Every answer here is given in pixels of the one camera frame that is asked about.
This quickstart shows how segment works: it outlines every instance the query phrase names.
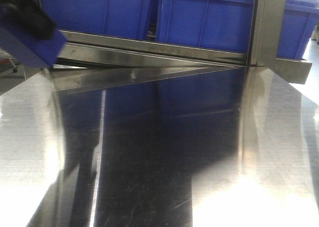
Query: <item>metal edge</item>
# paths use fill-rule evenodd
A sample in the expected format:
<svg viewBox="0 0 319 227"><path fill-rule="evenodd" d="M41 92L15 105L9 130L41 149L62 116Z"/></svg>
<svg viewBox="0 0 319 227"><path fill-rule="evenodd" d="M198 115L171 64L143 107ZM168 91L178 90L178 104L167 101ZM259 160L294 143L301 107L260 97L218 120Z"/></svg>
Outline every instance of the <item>metal edge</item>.
<svg viewBox="0 0 319 227"><path fill-rule="evenodd" d="M122 49L97 47L84 44L66 44L59 56L62 60L95 63L96 65L125 67L208 67L238 68L238 64L221 64L218 62L172 57L159 54L127 51Z"/></svg>
<svg viewBox="0 0 319 227"><path fill-rule="evenodd" d="M208 60L227 64L246 65L247 54L205 48L181 46L175 44L138 41L118 37L86 34L74 31L62 31L69 44L80 43L95 46L111 47L123 50L141 51L152 54L186 57L198 60Z"/></svg>
<svg viewBox="0 0 319 227"><path fill-rule="evenodd" d="M306 60L277 58L270 69L289 83L305 84L312 63Z"/></svg>

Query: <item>stainless steel surface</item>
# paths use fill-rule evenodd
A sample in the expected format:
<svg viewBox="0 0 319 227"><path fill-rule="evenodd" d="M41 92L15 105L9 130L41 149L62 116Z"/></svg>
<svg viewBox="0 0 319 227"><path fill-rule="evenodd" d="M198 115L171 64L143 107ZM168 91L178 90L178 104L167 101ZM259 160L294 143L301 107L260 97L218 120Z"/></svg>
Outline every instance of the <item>stainless steel surface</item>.
<svg viewBox="0 0 319 227"><path fill-rule="evenodd" d="M304 84L308 61L277 58L286 0L255 0L248 65L268 67L290 83Z"/></svg>
<svg viewBox="0 0 319 227"><path fill-rule="evenodd" d="M67 93L92 91L148 81L164 80L174 77L190 76L216 72L214 67L177 68L122 68L47 72L54 84L54 90Z"/></svg>
<svg viewBox="0 0 319 227"><path fill-rule="evenodd" d="M118 37L92 35L74 31L63 31L70 43L104 46L122 50L140 51L153 54L185 57L198 60L246 65L247 55L220 50L187 47L167 43L137 41Z"/></svg>
<svg viewBox="0 0 319 227"><path fill-rule="evenodd" d="M96 65L129 67L207 67L216 70L237 68L239 65L225 65L209 61L148 54L121 49L84 44L66 44L59 56L72 62L95 63Z"/></svg>
<svg viewBox="0 0 319 227"><path fill-rule="evenodd" d="M117 72L110 75L120 86L82 92L86 73L89 82L99 83L100 70L46 70L0 96L1 226L79 227L90 220L90 226L105 227L319 225L316 104L271 70L256 67L247 74L240 125L230 109L158 122L148 105L128 115L148 102L135 95L140 87L147 95L145 87L153 84L186 88L196 78L209 81L236 70L180 72L134 85L139 76L152 80L156 68L136 69L136 75L129 70L103 70ZM78 86L74 73L84 80ZM57 88L63 76L75 92L74 86L70 92ZM210 91L201 90L207 101ZM175 105L169 97L160 102ZM125 113L114 116L121 109Z"/></svg>

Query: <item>blue object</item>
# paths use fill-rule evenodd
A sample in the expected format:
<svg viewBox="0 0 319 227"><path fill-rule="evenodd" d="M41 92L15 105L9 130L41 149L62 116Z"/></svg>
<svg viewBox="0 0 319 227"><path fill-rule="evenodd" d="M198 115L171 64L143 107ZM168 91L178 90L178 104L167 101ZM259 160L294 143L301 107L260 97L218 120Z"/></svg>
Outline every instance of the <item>blue object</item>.
<svg viewBox="0 0 319 227"><path fill-rule="evenodd" d="M133 39L147 35L151 0L41 0L59 28Z"/></svg>
<svg viewBox="0 0 319 227"><path fill-rule="evenodd" d="M52 39L37 39L0 8L0 46L24 65L51 67L65 42L65 36L57 29Z"/></svg>
<svg viewBox="0 0 319 227"><path fill-rule="evenodd" d="M318 8L286 4L277 56L302 59L318 19Z"/></svg>
<svg viewBox="0 0 319 227"><path fill-rule="evenodd" d="M248 51L254 0L159 0L157 41ZM286 4L278 56L302 59L319 9Z"/></svg>
<svg viewBox="0 0 319 227"><path fill-rule="evenodd" d="M254 0L159 0L157 41L247 52Z"/></svg>

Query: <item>scratch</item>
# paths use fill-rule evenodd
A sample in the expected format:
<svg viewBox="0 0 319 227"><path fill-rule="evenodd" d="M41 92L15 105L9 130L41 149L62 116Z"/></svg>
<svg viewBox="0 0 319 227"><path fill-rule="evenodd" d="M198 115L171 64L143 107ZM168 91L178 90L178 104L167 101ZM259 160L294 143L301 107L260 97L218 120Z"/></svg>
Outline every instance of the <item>scratch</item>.
<svg viewBox="0 0 319 227"><path fill-rule="evenodd" d="M172 210L175 210L175 209L177 209L178 207L180 207L180 206L182 206L182 205L184 205L184 204L186 204L187 202L190 202L190 201L191 201L191 198L188 199L188 200L186 200L186 201L184 201L184 202L182 202L182 203L180 203L179 205L175 206L174 208L172 208Z"/></svg>

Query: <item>metal post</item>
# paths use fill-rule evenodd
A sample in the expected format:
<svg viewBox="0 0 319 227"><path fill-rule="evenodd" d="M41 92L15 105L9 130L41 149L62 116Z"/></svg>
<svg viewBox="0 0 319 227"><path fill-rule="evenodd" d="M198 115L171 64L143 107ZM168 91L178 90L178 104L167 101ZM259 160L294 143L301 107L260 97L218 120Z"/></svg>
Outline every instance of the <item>metal post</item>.
<svg viewBox="0 0 319 227"><path fill-rule="evenodd" d="M311 63L277 58L286 0L255 0L247 63L268 67L288 82L305 83Z"/></svg>

